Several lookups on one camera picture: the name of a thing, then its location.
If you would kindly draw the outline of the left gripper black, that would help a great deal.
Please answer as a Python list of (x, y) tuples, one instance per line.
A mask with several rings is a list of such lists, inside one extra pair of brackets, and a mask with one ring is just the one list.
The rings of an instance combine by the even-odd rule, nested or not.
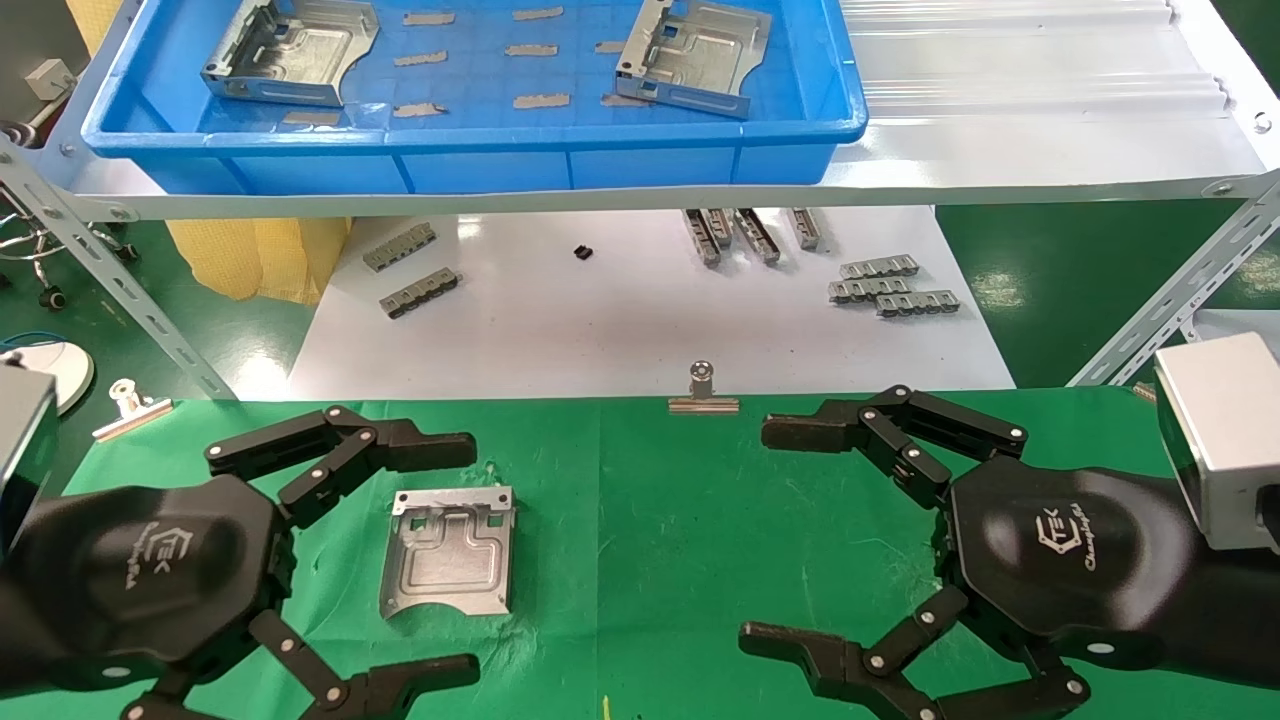
[(472, 653), (340, 678), (278, 611), (294, 537), (234, 477), (45, 500), (15, 542), (15, 691), (95, 692), (174, 671), (215, 682), (264, 647), (312, 697), (301, 719), (406, 719), (475, 684)]

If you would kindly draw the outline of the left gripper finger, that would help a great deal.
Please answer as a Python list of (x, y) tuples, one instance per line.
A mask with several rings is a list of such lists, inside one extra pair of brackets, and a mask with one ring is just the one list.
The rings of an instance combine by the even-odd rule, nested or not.
[(381, 470), (466, 468), (477, 446), (466, 432), (425, 434), (410, 419), (369, 420), (335, 405), (218, 441), (205, 457), (211, 474), (243, 482), (302, 466), (276, 505), (292, 527), (306, 529)]

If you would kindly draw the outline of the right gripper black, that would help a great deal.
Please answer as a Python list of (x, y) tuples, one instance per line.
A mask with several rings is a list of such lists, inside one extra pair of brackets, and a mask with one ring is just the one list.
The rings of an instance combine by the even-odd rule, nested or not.
[[(1027, 439), (1021, 427), (906, 386), (865, 401), (827, 398), (812, 415), (768, 415), (767, 448), (859, 452), (923, 509), (947, 495), (950, 585), (870, 647), (749, 621), (739, 648), (795, 665), (814, 696), (878, 719), (1064, 719), (1092, 691), (1060, 656), (1121, 670), (1190, 666), (1184, 589), (1201, 536), (1176, 486), (1102, 468), (1033, 468), (1014, 460)], [(951, 484), (923, 442), (983, 464)], [(915, 688), (906, 669), (961, 619), (1029, 676), (938, 698)]]

